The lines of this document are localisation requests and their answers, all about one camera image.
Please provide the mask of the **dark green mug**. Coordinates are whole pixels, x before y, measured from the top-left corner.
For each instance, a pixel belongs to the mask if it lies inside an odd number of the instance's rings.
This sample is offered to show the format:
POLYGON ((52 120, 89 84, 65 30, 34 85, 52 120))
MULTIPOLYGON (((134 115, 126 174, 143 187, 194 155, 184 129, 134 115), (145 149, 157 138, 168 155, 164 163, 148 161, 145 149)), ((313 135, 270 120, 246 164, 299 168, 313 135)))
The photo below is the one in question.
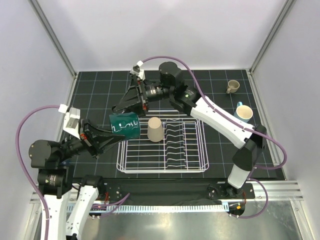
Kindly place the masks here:
POLYGON ((141 133, 139 117, 134 112, 112 114, 109 116, 113 134, 124 135, 125 140, 138 139, 141 133))

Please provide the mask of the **beige paper cup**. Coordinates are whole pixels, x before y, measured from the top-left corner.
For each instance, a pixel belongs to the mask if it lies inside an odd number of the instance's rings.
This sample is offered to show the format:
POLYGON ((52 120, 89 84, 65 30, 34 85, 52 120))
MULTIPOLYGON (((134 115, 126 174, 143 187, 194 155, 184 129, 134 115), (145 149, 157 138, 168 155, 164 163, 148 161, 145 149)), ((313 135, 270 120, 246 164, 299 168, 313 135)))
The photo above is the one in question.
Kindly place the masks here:
POLYGON ((164 138, 162 121, 158 117, 151 117, 148 120, 147 137, 154 143, 160 142, 164 138))

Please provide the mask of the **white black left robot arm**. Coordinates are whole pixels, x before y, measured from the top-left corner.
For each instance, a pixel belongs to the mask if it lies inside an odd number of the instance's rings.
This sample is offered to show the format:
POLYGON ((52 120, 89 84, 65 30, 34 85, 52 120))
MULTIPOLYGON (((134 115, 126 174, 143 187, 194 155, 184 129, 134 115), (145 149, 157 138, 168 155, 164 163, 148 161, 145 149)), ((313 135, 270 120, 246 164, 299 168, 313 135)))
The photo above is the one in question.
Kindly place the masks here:
POLYGON ((63 130, 69 137, 60 141, 37 140, 29 148, 31 167, 38 169, 38 189, 42 200, 43 240, 80 240, 95 200, 106 194, 102 176, 82 178, 75 207, 67 216, 75 167, 65 161, 88 152, 98 157, 125 140, 113 129, 101 129, 87 119, 63 120, 63 130))

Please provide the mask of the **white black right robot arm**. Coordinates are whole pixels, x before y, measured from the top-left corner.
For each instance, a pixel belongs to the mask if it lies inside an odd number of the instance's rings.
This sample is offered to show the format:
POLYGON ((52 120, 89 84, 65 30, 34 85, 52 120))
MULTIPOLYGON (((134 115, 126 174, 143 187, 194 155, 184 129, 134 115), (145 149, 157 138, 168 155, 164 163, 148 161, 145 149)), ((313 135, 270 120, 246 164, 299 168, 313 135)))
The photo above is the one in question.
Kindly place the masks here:
POLYGON ((185 84, 183 71, 176 63, 167 61, 158 68, 159 82, 147 80, 142 63, 130 71, 131 82, 124 96, 112 107, 114 113, 136 113, 145 116, 151 102, 168 99, 177 111, 200 120, 225 136, 237 148, 232 158, 232 170, 220 188, 223 197, 244 195, 243 186, 266 147, 262 125, 248 124, 215 105, 209 97, 185 84))

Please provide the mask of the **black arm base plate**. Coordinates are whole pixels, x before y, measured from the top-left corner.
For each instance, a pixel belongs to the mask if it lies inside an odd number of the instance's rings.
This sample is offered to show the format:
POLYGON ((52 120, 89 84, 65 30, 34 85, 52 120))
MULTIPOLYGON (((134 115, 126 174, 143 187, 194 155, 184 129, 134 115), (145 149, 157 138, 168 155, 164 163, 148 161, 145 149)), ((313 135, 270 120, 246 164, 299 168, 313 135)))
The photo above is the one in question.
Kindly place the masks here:
POLYGON ((192 200, 240 200, 256 197, 253 185, 232 189, 223 178, 104 178, 102 193, 116 201, 129 194, 134 204, 169 204, 192 200))

